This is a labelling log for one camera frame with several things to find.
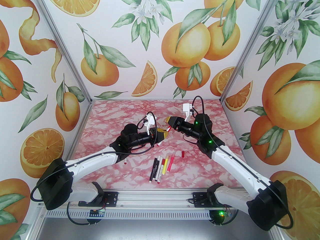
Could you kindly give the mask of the white pen with red cap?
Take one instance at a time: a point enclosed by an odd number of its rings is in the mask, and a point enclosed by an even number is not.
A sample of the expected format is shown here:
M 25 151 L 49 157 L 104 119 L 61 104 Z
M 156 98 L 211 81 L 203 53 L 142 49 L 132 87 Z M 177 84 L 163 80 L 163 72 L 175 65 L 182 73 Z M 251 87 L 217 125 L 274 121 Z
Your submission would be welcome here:
M 161 164 L 160 164 L 160 168 L 159 168 L 159 174 L 158 174 L 158 178 L 157 178 L 157 184 L 160 184 L 161 177 L 162 177 L 162 174 L 163 174 L 164 165 L 165 165 L 165 161 L 166 161 L 166 158 L 163 158 L 161 160 Z

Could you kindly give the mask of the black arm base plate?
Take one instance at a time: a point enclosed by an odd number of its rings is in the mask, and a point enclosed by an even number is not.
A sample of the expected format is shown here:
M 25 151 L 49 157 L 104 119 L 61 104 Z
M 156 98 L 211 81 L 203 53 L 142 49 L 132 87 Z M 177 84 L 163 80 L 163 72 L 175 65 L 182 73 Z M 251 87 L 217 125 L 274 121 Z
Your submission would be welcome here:
M 79 201 L 79 207 L 116 207 L 119 193 L 116 191 L 103 191 L 91 201 Z
M 214 208 L 218 207 L 218 202 L 213 193 L 193 192 L 192 203 L 196 208 Z

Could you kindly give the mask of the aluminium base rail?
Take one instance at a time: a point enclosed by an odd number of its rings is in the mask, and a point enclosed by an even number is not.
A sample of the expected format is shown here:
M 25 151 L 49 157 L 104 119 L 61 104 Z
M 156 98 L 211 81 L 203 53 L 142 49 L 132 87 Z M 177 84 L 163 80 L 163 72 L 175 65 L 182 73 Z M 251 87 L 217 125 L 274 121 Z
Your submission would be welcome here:
M 208 192 L 215 195 L 218 207 L 233 207 L 245 213 L 248 211 L 247 202 L 253 200 L 244 188 L 229 188 L 225 185 L 211 188 L 156 188 L 156 189 L 102 189 L 95 182 L 90 184 L 75 184 L 67 189 L 53 190 L 39 188 L 41 199 L 30 198 L 35 202 L 43 202 L 47 210 L 54 210 L 68 202 L 91 202 L 103 191 L 118 192 L 116 207 L 140 209 L 183 208 L 192 199 L 193 192 Z

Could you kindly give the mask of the aluminium corner post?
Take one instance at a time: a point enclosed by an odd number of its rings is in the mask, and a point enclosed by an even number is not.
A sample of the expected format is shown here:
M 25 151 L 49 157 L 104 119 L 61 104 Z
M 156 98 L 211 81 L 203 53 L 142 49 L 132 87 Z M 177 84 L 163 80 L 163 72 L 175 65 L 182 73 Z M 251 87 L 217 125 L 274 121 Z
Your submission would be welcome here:
M 260 36 L 262 29 L 264 27 L 265 21 L 268 19 L 271 9 L 275 6 L 277 0 L 266 0 L 259 17 L 257 17 L 257 20 L 255 22 L 255 26 L 252 30 L 252 33 L 250 34 L 248 41 L 241 53 L 241 56 L 239 57 L 238 62 L 235 65 L 235 68 L 233 70 L 233 73 L 231 74 L 231 77 L 219 99 L 221 104 L 224 104 L 227 95 L 231 91 L 233 85 L 237 81 L 238 77 L 241 77 L 243 79 L 244 77 L 244 66 L 246 63 L 246 60 L 248 56 L 250 55 L 255 43 L 257 42 L 258 37 Z
M 83 92 L 85 99 L 88 101 L 89 104 L 92 103 L 92 98 L 87 90 L 87 87 L 85 86 L 79 71 L 76 68 L 76 65 L 65 45 L 65 42 L 63 41 L 63 38 L 59 32 L 59 29 L 57 28 L 57 25 L 55 24 L 54 19 L 51 16 L 51 13 L 49 12 L 49 9 L 47 8 L 47 5 L 45 4 L 44 0 L 35 0 L 36 6 L 39 8 L 40 12 L 43 14 L 46 24 L 48 28 L 50 29 L 51 34 L 54 37 L 54 40 L 62 53 L 63 57 L 65 58 L 65 61 L 71 70 L 73 77 L 75 78 L 76 82 L 79 85 L 80 90 Z

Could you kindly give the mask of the aluminium frame leg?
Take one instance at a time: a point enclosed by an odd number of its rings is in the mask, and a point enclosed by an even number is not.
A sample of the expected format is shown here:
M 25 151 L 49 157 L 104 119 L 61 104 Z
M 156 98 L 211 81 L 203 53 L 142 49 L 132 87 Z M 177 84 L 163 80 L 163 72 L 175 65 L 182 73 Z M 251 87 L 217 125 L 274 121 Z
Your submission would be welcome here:
M 39 204 L 36 208 L 35 221 L 32 224 L 27 240 L 37 240 L 41 232 L 42 225 L 46 219 L 47 209 L 44 204 Z
M 270 229 L 270 235 L 272 237 L 272 240 L 285 240 L 281 230 L 279 230 L 278 228 Z

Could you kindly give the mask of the white pen with black cap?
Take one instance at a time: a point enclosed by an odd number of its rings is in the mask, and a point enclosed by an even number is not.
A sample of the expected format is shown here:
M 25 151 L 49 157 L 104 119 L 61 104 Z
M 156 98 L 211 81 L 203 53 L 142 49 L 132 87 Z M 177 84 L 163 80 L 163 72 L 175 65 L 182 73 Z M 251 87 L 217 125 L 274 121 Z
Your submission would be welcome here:
M 155 176 L 155 181 L 156 181 L 156 182 L 157 182 L 158 179 L 159 179 L 162 160 L 163 160 L 163 157 L 160 156 L 160 157 L 159 157 L 159 164 L 158 164 L 157 171 L 156 171 L 156 176 Z

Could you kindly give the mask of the red whiteboard marker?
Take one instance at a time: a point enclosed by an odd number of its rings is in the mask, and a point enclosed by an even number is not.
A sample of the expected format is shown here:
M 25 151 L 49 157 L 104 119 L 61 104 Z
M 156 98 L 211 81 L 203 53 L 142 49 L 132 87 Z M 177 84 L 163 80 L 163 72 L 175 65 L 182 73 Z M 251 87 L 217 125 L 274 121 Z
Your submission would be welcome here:
M 171 127 L 168 127 L 167 129 L 166 129 L 168 132 L 170 132 L 171 131 Z

